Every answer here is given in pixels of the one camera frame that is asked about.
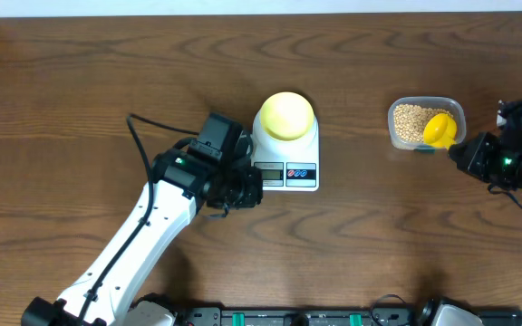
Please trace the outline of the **yellow measuring scoop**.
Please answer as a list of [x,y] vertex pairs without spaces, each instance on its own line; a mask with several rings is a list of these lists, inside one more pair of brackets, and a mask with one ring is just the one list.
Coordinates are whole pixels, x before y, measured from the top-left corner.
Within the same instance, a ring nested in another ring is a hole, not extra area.
[[425,126],[423,142],[437,149],[449,149],[455,144],[457,131],[456,121],[450,115],[440,113]]

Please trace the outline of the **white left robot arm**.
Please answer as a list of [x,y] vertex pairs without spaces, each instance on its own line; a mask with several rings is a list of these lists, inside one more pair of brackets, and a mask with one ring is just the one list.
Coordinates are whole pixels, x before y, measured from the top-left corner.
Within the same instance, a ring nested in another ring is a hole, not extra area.
[[55,302],[36,297],[23,325],[164,325],[177,314],[159,303],[134,300],[152,269],[201,207],[252,208],[263,197],[253,148],[215,149],[193,142],[155,157],[136,206],[98,258]]

